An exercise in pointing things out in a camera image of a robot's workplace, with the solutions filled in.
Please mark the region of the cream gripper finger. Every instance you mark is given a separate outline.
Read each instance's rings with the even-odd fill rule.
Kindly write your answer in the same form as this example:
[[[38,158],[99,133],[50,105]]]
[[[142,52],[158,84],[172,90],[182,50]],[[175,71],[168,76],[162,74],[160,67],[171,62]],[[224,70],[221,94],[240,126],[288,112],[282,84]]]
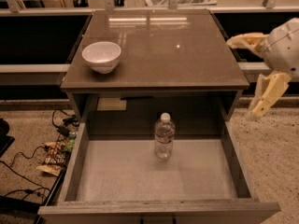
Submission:
[[[292,77],[284,72],[274,71],[269,76],[258,76],[255,95],[249,104],[246,120],[254,121],[265,115],[289,88]]]
[[[226,41],[231,49],[247,49],[259,58],[263,57],[263,45],[268,35],[263,33],[246,33],[232,36]]]

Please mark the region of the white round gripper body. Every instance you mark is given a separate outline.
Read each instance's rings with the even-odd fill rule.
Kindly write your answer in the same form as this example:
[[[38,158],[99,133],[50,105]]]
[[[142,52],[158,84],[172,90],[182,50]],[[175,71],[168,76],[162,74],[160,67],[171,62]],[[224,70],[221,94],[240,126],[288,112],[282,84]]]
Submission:
[[[273,70],[299,77],[299,19],[275,28],[263,46],[263,60]]]

